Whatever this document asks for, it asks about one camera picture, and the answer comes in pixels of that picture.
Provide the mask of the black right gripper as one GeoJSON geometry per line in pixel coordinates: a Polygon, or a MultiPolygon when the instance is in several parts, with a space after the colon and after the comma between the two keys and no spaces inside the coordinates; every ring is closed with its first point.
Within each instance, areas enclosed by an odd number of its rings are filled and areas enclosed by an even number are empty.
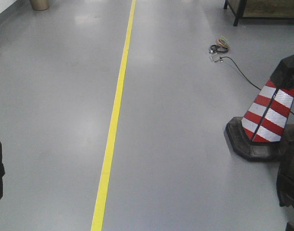
{"type": "MultiPolygon", "coordinates": [[[[294,141],[289,143],[278,170],[276,190],[279,206],[294,209],[294,141]]],[[[287,231],[294,231],[294,222],[287,222],[287,231]]]]}

